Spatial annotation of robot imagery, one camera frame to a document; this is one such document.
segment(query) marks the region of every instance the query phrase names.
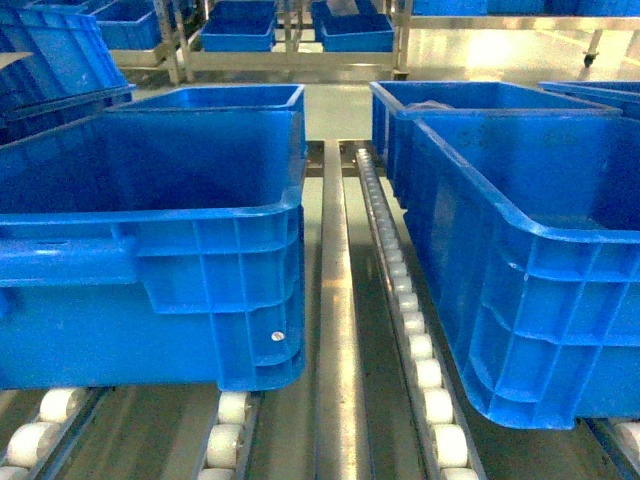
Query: crate handle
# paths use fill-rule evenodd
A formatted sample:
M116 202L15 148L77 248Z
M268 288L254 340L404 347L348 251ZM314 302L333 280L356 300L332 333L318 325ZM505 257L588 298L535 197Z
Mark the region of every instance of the crate handle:
M138 280L136 241L0 240L0 287L122 285Z

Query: blue bin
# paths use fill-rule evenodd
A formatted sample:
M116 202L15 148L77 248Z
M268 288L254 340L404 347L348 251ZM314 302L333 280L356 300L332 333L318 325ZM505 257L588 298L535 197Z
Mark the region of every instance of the blue bin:
M415 0L413 14L426 17L484 16L489 8L489 0Z
M393 26L386 15L327 17L322 42L325 52L391 52Z
M270 18L276 16L276 4L267 0L233 1L222 0L211 11L212 17Z
M37 0L29 4L29 8L88 15L104 7L107 3L109 2L106 0Z
M640 82L542 82L540 87L619 108L623 115L640 119Z
M270 52L275 43L274 18L212 17L200 32L205 52Z
M489 15L536 15L544 13L545 0L489 0Z
M304 86L302 85L181 88L157 97L121 105L117 110L138 112L288 110L297 112L299 116L292 135L300 139L300 148L306 157Z
M151 50L162 35L153 4L116 0L93 13L110 50Z
M374 82L373 144L400 205L411 172L411 121L440 115L619 115L617 109L500 82Z
M97 115L105 108L130 102L131 92L135 89L135 85L110 88L0 113L5 130L0 137L0 144L14 142L81 118Z
M378 15L378 9L371 0L356 0L360 15Z
M545 10L550 15L575 15L580 0L546 0Z
M93 17L0 7L0 51L25 49L0 70L0 111L127 86Z
M513 428L640 416L640 122L415 126L405 215L472 405Z
M295 115L112 112L0 147L0 388L294 381Z
M637 17L640 0L578 0L577 15L585 17Z
M331 16L331 10L325 1L311 3L311 22L313 23L314 40L322 42L322 22Z

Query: roller conveyor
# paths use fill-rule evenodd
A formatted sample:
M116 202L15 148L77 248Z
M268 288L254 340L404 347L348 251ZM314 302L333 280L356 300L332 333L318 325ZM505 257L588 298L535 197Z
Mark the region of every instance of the roller conveyor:
M513 470L547 456L548 465L520 478L640 478L638 451L618 433L619 421L582 420L572 432L509 431L470 409L369 143L311 147L303 377L253 394L213 385L94 388L73 399L4 392L4 447L24 424L44 418L58 426L26 474L2 477L0 468L0 479L517 478L500 464L505 449ZM323 179L314 178L319 171ZM331 270L336 264L349 276ZM346 287L342 296L329 298L331 285ZM352 328L340 328L344 315L353 316ZM347 372L345 358L355 370ZM42 417L47 396L54 406ZM8 450L32 449L38 435L28 437ZM3 467L9 457L3 454Z

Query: metal rack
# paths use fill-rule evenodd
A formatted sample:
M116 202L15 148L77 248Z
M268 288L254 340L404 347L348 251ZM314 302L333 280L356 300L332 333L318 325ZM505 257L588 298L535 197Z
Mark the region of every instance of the metal rack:
M194 80L194 72L210 71L336 71L373 69L391 72L397 80L406 79L409 71L407 56L412 30L567 30L593 31L584 65L590 67L598 55L598 45L605 30L640 31L637 17L552 17L552 16L486 16L486 17L423 17L414 16L413 0L407 0L404 10L394 0L385 3L395 31L394 48L390 53L335 53L304 51L303 33L310 25L307 0L282 2L279 21L283 40L275 51L257 53L204 52L200 46L200 27L208 19L208 5L198 4L196 11L183 19L180 9L170 0L154 0L160 22L162 43L153 50L114 50L112 55L123 69L167 71L172 83ZM168 8L173 8L176 28L168 20Z
M410 15L413 0L407 0L406 10L399 14L401 25L398 39L396 78L406 78L407 54L411 30L581 30L593 31L589 48L584 52L584 65L589 68L598 55L598 45L605 30L638 31L638 17L552 17L552 16L487 16L487 17L420 17Z

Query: floor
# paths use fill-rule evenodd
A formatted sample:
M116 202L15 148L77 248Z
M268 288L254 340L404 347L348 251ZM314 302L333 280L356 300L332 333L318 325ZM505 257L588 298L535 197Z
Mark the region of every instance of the floor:
M640 39L631 32L605 33L593 67L582 65L590 35L584 32L415 32L411 38L411 80L505 80L536 85L542 80L640 79ZM138 98L169 90L164 74L131 74ZM331 76L286 74L202 75L201 84L227 82L307 83L306 115L309 139L370 138L371 98L366 72ZM389 198L392 199L388 184ZM266 396L256 438L250 478L294 480L313 478L313 345L319 322L319 252L321 245L322 180L305 184L307 322L309 362L303 378ZM415 441L406 398L398 377L388 319L371 267L371 237L356 179L345 180L354 280L361 285L356 298L365 365L371 445L377 478L420 478ZM401 210L391 200L396 221ZM408 246L406 231L401 228ZM417 273L415 259L412 264ZM427 297L423 285L422 294ZM203 386L140 387L124 392L121 411L102 420L105 431L117 430L107 448L88 441L79 460L64 478L171 480L193 455L189 433L206 421L210 392ZM466 405L474 439L492 480L582 480L615 478L597 448L585 439L582 427L571 432L507 430L484 420ZM102 453L94 460L96 453Z

